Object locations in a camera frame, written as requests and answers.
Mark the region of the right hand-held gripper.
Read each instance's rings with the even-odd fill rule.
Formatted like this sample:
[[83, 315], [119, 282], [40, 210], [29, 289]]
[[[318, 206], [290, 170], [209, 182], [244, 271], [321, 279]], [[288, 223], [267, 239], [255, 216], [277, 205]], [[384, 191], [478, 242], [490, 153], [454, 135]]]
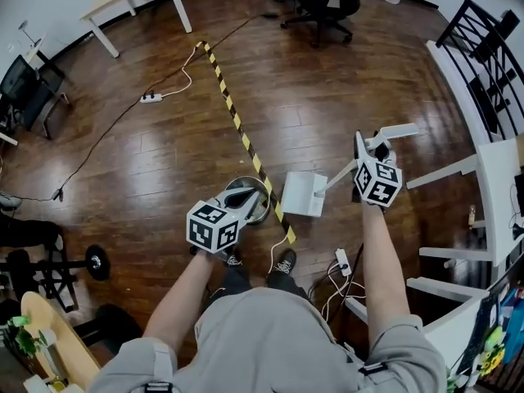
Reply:
[[402, 171], [388, 164], [396, 163], [396, 154], [388, 141], [377, 147], [377, 159], [369, 160], [368, 146], [362, 133], [354, 137], [354, 155], [357, 172], [354, 184], [361, 201], [387, 208], [402, 188]]

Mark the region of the stainless steel bucket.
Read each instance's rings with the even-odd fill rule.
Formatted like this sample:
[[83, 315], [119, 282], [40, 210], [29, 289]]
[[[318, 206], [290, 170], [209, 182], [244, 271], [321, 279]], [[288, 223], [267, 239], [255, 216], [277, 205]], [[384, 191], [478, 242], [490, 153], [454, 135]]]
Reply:
[[252, 176], [240, 176], [231, 181], [225, 189], [233, 187], [254, 187], [260, 194], [260, 198], [250, 218], [247, 220], [247, 224], [251, 226], [262, 224], [270, 209], [269, 193], [261, 180]]

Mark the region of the person's right forearm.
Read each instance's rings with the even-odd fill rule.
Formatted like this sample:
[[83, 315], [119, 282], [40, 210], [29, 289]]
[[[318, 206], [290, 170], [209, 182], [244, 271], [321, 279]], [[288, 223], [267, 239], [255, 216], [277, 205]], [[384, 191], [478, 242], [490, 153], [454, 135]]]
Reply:
[[362, 217], [368, 338], [372, 345], [387, 324], [410, 315], [410, 310], [402, 267], [382, 210], [364, 203]]

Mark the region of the person's left forearm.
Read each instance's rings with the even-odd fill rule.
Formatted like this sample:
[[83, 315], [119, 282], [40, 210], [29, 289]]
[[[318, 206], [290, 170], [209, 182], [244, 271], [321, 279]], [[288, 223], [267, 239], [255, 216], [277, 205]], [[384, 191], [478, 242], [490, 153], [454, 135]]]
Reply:
[[197, 320], [214, 266], [210, 255], [198, 251], [155, 308], [143, 336], [161, 340], [178, 351]]

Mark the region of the yellow black striped floor tape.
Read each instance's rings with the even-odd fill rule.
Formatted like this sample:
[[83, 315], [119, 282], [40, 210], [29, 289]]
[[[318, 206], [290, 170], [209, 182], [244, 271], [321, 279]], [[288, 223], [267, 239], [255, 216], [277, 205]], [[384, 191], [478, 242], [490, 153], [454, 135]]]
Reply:
[[244, 128], [242, 127], [242, 119], [233, 104], [231, 93], [228, 91], [227, 84], [225, 83], [224, 77], [222, 75], [222, 71], [211, 49], [211, 46], [206, 41], [200, 41], [195, 46], [195, 49], [198, 49], [198, 48], [204, 51], [204, 53], [207, 55], [209, 59], [211, 66], [213, 67], [213, 71], [219, 82], [219, 90], [225, 100], [226, 106], [228, 108], [228, 112], [234, 124], [234, 128], [237, 130], [237, 133], [239, 134], [240, 139], [242, 140], [242, 144], [245, 147], [249, 157], [251, 158], [251, 162], [253, 164], [253, 167], [256, 173], [259, 176], [260, 181], [263, 183], [263, 186], [267, 190], [267, 193], [269, 196], [269, 203], [273, 207], [273, 210], [274, 210], [275, 215], [277, 216], [278, 222], [282, 226], [282, 230], [285, 234], [285, 239], [292, 245], [296, 241], [295, 232], [292, 226], [290, 225], [290, 223], [288, 222], [287, 217], [285, 216], [285, 213], [282, 210], [281, 203], [276, 195], [273, 184], [269, 180], [269, 176], [267, 175], [266, 171], [264, 170], [262, 162], [253, 144], [251, 143], [251, 140], [247, 136]]

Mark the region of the person's black trousers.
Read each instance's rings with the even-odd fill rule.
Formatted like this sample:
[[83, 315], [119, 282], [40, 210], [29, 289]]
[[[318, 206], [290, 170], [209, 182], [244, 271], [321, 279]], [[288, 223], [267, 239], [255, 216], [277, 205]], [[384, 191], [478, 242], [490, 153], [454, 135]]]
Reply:
[[[305, 290], [298, 287], [294, 278], [282, 270], [273, 269], [266, 278], [266, 282], [267, 288], [286, 291], [309, 300]], [[211, 305], [221, 297], [241, 294], [251, 288], [249, 274], [245, 268], [242, 266], [228, 267], [220, 287], [209, 296], [206, 305]]]

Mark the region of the white stair parapet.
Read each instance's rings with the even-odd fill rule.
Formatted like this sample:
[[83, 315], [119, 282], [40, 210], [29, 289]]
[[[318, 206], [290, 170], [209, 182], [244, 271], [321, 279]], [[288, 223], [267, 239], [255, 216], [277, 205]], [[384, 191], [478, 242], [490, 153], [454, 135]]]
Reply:
[[437, 47], [436, 42], [432, 40], [426, 42], [426, 47], [462, 112], [474, 146], [490, 143], [491, 135], [486, 130], [477, 105], [468, 90], [468, 84], [474, 79], [478, 69], [474, 67], [474, 71], [471, 71], [465, 61], [460, 61], [461, 54], [454, 48], [449, 49], [450, 55], [444, 45]]

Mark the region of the person's gray sweatshirt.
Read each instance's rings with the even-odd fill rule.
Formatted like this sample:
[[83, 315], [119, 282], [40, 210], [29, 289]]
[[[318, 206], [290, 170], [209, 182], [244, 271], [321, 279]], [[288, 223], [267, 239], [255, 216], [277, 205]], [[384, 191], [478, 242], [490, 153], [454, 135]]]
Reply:
[[[445, 393], [440, 353], [415, 315], [392, 320], [367, 361], [334, 340], [306, 300], [255, 288], [215, 301], [195, 326], [198, 351], [180, 368], [173, 350], [155, 338], [122, 345], [95, 376], [88, 393], [144, 393], [148, 382], [171, 382], [173, 393]], [[365, 377], [363, 365], [387, 371]]]

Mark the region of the black round stool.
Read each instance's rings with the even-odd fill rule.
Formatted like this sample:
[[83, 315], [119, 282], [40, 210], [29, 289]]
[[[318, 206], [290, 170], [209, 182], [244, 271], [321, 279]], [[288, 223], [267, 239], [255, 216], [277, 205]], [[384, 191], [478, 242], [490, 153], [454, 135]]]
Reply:
[[76, 334], [86, 346], [101, 342], [113, 355], [121, 346], [142, 336], [142, 329], [125, 310], [112, 304], [100, 306], [95, 317], [74, 327]]

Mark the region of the black desk mat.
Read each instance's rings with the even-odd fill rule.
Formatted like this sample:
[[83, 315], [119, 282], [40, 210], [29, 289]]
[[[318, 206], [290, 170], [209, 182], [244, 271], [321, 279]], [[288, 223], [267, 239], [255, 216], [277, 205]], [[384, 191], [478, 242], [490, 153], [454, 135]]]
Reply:
[[515, 284], [511, 278], [508, 275], [504, 276], [488, 290], [487, 297], [481, 300], [472, 335], [461, 359], [454, 368], [455, 373], [471, 372], [474, 359], [484, 350], [487, 338], [499, 325], [502, 326], [503, 332], [507, 331], [516, 302], [513, 299], [514, 288]]

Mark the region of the blue box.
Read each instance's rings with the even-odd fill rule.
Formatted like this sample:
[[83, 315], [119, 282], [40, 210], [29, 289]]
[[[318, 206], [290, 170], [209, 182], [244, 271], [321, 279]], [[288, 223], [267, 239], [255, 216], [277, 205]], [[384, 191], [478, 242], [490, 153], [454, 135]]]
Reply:
[[514, 287], [504, 297], [500, 310], [505, 332], [503, 364], [509, 364], [524, 346], [524, 287]]

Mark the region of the green plant in white cup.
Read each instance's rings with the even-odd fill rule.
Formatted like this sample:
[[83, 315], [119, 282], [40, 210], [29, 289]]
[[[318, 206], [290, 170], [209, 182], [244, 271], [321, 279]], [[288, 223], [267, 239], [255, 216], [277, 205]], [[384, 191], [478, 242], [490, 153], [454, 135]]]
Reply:
[[469, 380], [465, 373], [456, 373], [453, 369], [446, 369], [446, 388], [445, 393], [458, 393], [459, 389], [464, 388]]
[[37, 337], [33, 337], [25, 327], [30, 324], [28, 316], [21, 315], [9, 318], [7, 327], [15, 331], [15, 341], [20, 351], [27, 357], [33, 358], [42, 348], [47, 348], [48, 343], [44, 334], [39, 331]]

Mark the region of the sunflower bouquet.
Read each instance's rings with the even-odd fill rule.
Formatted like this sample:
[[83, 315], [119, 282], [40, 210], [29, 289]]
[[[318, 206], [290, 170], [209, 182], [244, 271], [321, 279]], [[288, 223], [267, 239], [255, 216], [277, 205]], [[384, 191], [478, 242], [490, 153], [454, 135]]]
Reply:
[[491, 374], [502, 362], [505, 354], [505, 344], [500, 343], [490, 350], [480, 353], [477, 371], [480, 377]]

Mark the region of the white desk lamp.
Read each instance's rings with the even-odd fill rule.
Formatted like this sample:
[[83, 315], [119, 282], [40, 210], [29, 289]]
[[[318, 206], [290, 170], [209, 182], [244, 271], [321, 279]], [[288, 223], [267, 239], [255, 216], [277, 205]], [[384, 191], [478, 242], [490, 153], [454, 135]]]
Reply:
[[29, 21], [27, 19], [23, 20], [19, 26], [18, 31], [21, 32], [30, 42], [30, 48], [38, 51], [43, 44], [43, 41], [47, 37], [47, 32], [37, 35], [36, 33], [31, 33], [29, 31]]

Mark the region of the black metal frame stand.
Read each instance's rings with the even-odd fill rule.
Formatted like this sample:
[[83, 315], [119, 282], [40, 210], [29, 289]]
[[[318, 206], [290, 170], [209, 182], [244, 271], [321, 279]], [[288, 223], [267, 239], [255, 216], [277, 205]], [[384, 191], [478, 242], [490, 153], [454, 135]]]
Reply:
[[56, 300], [69, 313], [79, 308], [73, 286], [77, 277], [70, 271], [84, 266], [84, 260], [68, 260], [64, 256], [62, 260], [54, 261], [52, 255], [46, 260], [31, 262], [26, 250], [16, 250], [0, 260], [0, 273], [9, 277], [11, 290], [18, 301], [25, 293], [39, 293], [42, 288], [47, 299]]

